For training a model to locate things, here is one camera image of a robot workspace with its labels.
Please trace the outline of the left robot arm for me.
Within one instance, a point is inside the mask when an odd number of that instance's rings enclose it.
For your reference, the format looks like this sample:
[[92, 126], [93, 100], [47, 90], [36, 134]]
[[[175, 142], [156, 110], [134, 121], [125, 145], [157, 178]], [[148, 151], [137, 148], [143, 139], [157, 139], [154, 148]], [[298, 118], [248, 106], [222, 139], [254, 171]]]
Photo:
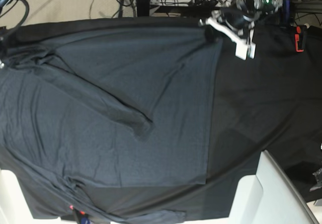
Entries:
[[255, 23], [276, 13], [282, 6], [283, 0], [230, 0], [214, 9], [209, 19], [226, 26], [250, 45]]

